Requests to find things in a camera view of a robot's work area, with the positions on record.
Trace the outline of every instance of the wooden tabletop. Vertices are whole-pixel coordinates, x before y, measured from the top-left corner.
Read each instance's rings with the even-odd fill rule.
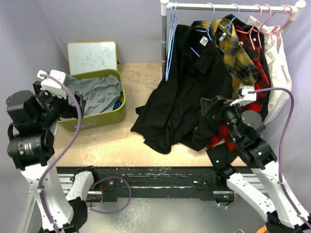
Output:
[[[169,154],[160,154],[130,132],[137,119],[135,108],[146,103],[160,82],[160,63],[119,65],[126,95],[126,117],[118,124],[80,131],[77,139],[57,166],[211,166],[205,150],[194,151],[182,144],[172,146]],[[73,133],[58,127],[55,154],[65,148]],[[232,165],[245,166],[240,158]]]

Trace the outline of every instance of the whiteboard frame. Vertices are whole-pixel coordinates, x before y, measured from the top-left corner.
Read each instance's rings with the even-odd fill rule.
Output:
[[[102,43],[102,42],[112,42],[112,43],[114,43],[114,44],[116,45],[116,68],[117,68],[117,70],[118,70],[117,44],[116,44],[115,41],[112,41],[112,40],[107,40],[107,41],[69,41],[69,42],[67,43],[67,57],[68,57],[69,74],[71,75],[68,44]]]

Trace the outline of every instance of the olive green bin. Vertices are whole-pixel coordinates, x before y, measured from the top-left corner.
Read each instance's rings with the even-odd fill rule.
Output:
[[[89,79],[89,78],[101,78],[107,77],[109,74],[116,76],[122,85],[122,93],[119,97],[119,100],[122,101],[122,105],[110,112],[99,113],[91,116],[85,116],[82,119],[82,127],[81,130],[92,129],[104,125],[110,125],[114,123],[119,123],[123,121],[126,115],[126,108],[125,108],[125,92],[124,92],[124,85],[122,81],[121,74],[115,69],[103,69],[83,74],[73,75],[73,77],[77,79]],[[74,132],[77,128],[78,120],[77,119],[68,119],[68,120],[60,120],[58,121],[60,125],[62,125],[66,130]]]

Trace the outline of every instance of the black jacket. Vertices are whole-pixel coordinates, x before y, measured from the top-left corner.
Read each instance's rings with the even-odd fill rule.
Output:
[[[193,27],[177,26],[169,80],[162,79],[146,105],[137,108],[139,116],[131,131],[143,135],[144,143],[160,153],[169,153],[178,142],[203,148],[206,134],[213,136],[219,121],[202,117],[200,98],[231,98],[232,78],[222,54],[214,41],[200,44],[203,36],[208,38]]]

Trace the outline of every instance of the metal rod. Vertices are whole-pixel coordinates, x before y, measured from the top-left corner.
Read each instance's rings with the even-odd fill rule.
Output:
[[[180,10],[213,10],[213,7],[209,4],[194,4],[194,3],[172,3],[169,2],[166,6],[167,10],[172,8],[177,8]],[[238,11],[238,8],[235,5],[222,5],[222,4],[214,4],[214,8],[216,11]],[[239,5],[240,11],[246,12],[260,12],[258,6],[246,6]],[[271,6],[272,13],[283,13],[284,7],[282,6]],[[296,6],[292,6],[293,10],[296,12]],[[269,7],[261,6],[262,12],[270,12]],[[286,7],[286,13],[290,13],[292,10],[290,7]]]
[[[167,33],[167,16],[162,16],[162,67],[161,67],[161,78],[163,79],[166,71],[166,33]]]

